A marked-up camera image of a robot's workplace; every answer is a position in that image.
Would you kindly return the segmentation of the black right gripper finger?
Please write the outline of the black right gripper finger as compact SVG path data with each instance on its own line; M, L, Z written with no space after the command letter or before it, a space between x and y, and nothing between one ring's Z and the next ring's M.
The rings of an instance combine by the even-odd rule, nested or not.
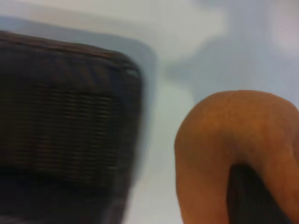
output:
M233 165L227 190L231 224L290 224L257 173L247 165Z

